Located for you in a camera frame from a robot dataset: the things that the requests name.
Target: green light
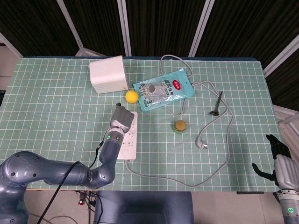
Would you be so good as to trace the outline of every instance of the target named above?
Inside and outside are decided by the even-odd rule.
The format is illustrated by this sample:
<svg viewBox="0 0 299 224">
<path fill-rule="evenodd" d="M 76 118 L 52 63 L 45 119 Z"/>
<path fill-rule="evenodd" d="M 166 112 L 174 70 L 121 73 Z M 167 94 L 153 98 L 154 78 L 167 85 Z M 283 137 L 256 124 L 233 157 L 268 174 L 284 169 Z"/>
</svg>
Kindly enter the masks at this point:
<svg viewBox="0 0 299 224">
<path fill-rule="evenodd" d="M 290 207 L 290 208 L 288 208 L 288 211 L 289 211 L 290 213 L 293 213 L 293 212 L 294 212 L 294 209 L 293 209 L 292 207 Z"/>
</svg>

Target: power outlet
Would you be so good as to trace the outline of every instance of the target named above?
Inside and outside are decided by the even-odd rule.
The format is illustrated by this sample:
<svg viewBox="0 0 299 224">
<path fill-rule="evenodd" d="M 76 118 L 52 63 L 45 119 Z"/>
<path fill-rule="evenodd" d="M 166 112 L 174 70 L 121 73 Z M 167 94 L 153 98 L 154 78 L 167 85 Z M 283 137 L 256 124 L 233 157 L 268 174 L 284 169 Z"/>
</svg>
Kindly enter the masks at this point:
<svg viewBox="0 0 299 224">
<path fill-rule="evenodd" d="M 123 138 L 121 149 L 117 157 L 118 160 L 134 161 L 136 159 L 138 113 L 132 113 L 134 114 L 134 119 L 130 130 L 125 133 L 125 137 Z"/>
</svg>

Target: green grid mat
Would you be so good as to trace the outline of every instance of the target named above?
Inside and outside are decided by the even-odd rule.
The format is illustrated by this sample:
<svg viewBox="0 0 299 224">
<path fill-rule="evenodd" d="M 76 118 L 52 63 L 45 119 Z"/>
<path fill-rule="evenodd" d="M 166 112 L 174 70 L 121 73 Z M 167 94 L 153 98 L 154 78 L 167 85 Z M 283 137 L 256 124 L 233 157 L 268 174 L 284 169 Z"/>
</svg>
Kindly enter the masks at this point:
<svg viewBox="0 0 299 224">
<path fill-rule="evenodd" d="M 138 103 L 128 105 L 125 91 L 98 95 L 92 88 L 90 59 L 19 59 L 0 108 L 0 162 L 15 152 L 32 151 L 51 160 L 81 161 L 90 165 L 95 148 L 109 121 L 115 104 L 121 102 L 138 112 L 137 159 L 129 163 L 135 172 L 175 178 L 196 184 L 208 178 L 226 160 L 226 115 L 207 129 L 203 141 L 208 150 L 199 150 L 195 140 L 199 131 L 214 119 L 209 112 L 216 97 L 201 86 L 188 99 L 185 114 L 173 117 L 164 108 L 141 112 Z M 188 61 L 194 71 L 191 82 L 209 80 L 235 114 L 231 127 L 231 160 L 219 175 L 197 188 L 185 188 L 171 181 L 140 178 L 130 174 L 117 161 L 116 177 L 109 190 L 169 191 L 275 191 L 275 185 L 257 176 L 251 163 L 271 173 L 273 159 L 266 134 L 280 138 L 269 91 L 259 62 Z M 133 83 L 157 77 L 159 61 L 125 60 L 130 88 Z M 166 72 L 185 68 L 182 62 L 166 60 Z M 175 112 L 182 101 L 168 107 Z M 220 112 L 225 110 L 220 105 Z M 172 124 L 182 119 L 186 132 L 176 134 Z M 55 189 L 42 181 L 29 185 L 35 189 Z M 68 186 L 64 189 L 84 189 Z"/>
</svg>

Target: ping pong ball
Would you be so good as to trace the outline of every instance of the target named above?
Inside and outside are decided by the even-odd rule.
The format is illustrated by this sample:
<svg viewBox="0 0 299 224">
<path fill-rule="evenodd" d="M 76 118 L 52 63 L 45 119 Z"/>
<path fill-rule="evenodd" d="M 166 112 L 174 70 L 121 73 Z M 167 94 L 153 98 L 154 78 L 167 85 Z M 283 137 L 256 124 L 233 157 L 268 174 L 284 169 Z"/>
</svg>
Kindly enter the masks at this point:
<svg viewBox="0 0 299 224">
<path fill-rule="evenodd" d="M 138 93 L 135 92 L 134 90 L 129 90 L 126 93 L 126 101 L 130 104 L 136 103 L 138 100 Z"/>
</svg>

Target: gold lid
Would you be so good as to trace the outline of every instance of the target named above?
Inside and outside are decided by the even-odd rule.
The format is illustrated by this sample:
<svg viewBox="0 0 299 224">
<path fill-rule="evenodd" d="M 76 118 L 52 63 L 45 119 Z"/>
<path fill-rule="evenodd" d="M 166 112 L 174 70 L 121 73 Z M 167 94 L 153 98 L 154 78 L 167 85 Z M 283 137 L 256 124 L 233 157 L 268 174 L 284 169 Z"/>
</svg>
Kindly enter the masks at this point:
<svg viewBox="0 0 299 224">
<path fill-rule="evenodd" d="M 174 125 L 176 131 L 183 132 L 186 129 L 186 122 L 183 120 L 178 120 Z"/>
</svg>

